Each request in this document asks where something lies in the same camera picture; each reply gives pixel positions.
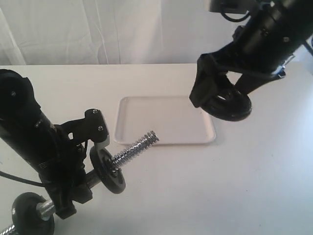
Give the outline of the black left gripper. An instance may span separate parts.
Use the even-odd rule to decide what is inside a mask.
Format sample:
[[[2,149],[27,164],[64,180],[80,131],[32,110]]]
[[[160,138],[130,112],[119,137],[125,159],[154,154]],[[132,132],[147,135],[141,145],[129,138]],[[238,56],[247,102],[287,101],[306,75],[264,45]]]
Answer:
[[[76,178],[84,169],[82,143],[70,139],[66,124],[51,122],[36,123],[36,171],[41,183],[47,186],[47,193],[54,203],[55,213],[60,218],[76,214],[72,202],[86,203],[92,199],[91,189],[86,182],[72,188],[65,181]]]

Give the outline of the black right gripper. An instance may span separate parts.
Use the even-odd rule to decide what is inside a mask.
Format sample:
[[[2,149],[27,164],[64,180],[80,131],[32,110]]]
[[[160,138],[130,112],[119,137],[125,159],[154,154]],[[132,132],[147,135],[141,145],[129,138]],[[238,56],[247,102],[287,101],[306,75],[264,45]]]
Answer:
[[[217,95],[217,78],[229,71],[242,74],[236,82],[236,90],[249,94],[261,87],[263,81],[285,77],[285,62],[284,37],[237,38],[221,49],[204,53],[198,58],[196,79],[189,99],[195,108],[206,104]]]

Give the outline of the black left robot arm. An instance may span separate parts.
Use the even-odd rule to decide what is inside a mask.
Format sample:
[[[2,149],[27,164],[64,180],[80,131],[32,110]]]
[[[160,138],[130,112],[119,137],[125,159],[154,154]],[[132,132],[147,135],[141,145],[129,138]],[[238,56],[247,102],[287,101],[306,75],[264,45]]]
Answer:
[[[27,77],[0,71],[0,137],[39,175],[61,219],[92,198],[87,188],[84,147],[41,111]]]

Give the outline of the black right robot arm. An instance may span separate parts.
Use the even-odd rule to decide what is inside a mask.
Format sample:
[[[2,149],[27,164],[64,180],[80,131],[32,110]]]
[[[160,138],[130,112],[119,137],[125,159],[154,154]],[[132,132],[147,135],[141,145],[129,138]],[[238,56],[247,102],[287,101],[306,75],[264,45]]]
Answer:
[[[308,46],[312,34],[311,0],[259,5],[246,25],[235,30],[231,43],[198,58],[192,104],[198,108],[228,88],[249,94],[281,79],[288,59],[300,46]]]

